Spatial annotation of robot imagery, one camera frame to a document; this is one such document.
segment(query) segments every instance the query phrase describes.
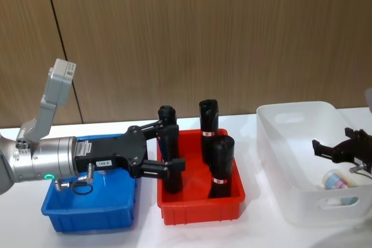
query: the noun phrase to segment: black cable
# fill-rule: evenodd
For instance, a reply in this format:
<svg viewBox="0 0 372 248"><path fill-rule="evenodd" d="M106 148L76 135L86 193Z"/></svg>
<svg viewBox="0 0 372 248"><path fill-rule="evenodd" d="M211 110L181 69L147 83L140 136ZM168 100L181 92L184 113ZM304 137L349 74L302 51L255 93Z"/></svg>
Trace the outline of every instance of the black cable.
<svg viewBox="0 0 372 248"><path fill-rule="evenodd" d="M364 177L368 177L369 179L372 179L372 177L371 176L369 176L369 175L367 175L367 174L362 174L361 172L354 172L355 174L359 174L359 175L362 175L362 176L364 176Z"/></svg>
<svg viewBox="0 0 372 248"><path fill-rule="evenodd" d="M87 191L87 192L79 192L79 191L76 191L75 190L75 187L85 187L85 186L87 186L87 187L90 188L89 191ZM71 188L71 191L74 194L77 194L79 196L85 196L85 195L88 195L91 192L93 192L93 185L88 184L88 183L83 182L83 181L79 181L79 180L76 180L76 181L72 182L71 185L70 185L70 188Z"/></svg>

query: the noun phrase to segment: white table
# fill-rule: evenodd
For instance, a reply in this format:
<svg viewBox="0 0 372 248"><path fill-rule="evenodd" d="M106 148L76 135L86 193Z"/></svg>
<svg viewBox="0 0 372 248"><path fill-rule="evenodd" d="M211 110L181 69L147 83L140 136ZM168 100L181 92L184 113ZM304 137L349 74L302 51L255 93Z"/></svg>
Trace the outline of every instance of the white table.
<svg viewBox="0 0 372 248"><path fill-rule="evenodd" d="M339 110L354 128L372 134L372 114L367 108ZM48 137L115 134L130 125L149 121L66 125L52 127ZM198 118L178 120L181 130L199 128ZM156 204L156 181L142 179L139 212L131 229L99 234L56 233L40 212L49 181L16 184L0 196L0 247L372 247L372 213L352 225L298 228L287 223L262 169L256 150L256 115L220 117L220 128L235 139L235 158L246 192L245 210L238 220L165 226ZM15 139L18 129L0 133ZM148 142L155 158L156 142Z"/></svg>

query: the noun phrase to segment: white plastic bin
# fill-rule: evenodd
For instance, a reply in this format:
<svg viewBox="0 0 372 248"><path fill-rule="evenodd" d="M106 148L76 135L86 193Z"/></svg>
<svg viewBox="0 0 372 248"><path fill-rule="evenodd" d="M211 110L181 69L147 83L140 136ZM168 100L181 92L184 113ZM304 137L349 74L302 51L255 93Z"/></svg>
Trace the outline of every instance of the white plastic bin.
<svg viewBox="0 0 372 248"><path fill-rule="evenodd" d="M372 180L351 174L350 163L334 164L314 155L312 140L335 146L348 139L351 126L329 103L301 102L265 105L257 109L257 149L270 185L287 221L296 225L339 224L368 213ZM328 171L340 170L355 188L323 190ZM334 206L328 201L358 197L356 203Z"/></svg>

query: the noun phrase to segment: wood panel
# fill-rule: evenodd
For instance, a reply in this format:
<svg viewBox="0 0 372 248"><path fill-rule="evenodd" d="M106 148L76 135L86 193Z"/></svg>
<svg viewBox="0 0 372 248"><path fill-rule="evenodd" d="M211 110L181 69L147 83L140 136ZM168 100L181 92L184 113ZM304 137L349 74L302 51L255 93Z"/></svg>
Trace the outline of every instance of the wood panel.
<svg viewBox="0 0 372 248"><path fill-rule="evenodd" d="M53 0L86 122L365 106L372 0Z"/></svg>
<svg viewBox="0 0 372 248"><path fill-rule="evenodd" d="M38 115L49 68L64 58L50 0L0 0L0 127ZM80 123L70 93L55 124Z"/></svg>

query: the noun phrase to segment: black cylinder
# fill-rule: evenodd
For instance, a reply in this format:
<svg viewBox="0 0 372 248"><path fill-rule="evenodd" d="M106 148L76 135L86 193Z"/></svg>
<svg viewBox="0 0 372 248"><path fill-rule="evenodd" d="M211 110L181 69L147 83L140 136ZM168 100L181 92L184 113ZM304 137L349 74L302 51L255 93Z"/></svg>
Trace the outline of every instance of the black cylinder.
<svg viewBox="0 0 372 248"><path fill-rule="evenodd" d="M219 104L208 99L199 103L203 162L210 164L213 137L219 134Z"/></svg>
<svg viewBox="0 0 372 248"><path fill-rule="evenodd" d="M231 173L233 171L235 141L230 136L216 136L210 155L212 186L209 198L231 196Z"/></svg>
<svg viewBox="0 0 372 248"><path fill-rule="evenodd" d="M176 111L171 106L161 106L159 120L164 127L158 130L158 145L162 154L163 162L179 158L178 137L180 134L177 125ZM181 172L169 171L169 176L163 180L165 190L168 193L177 193L182 190Z"/></svg>

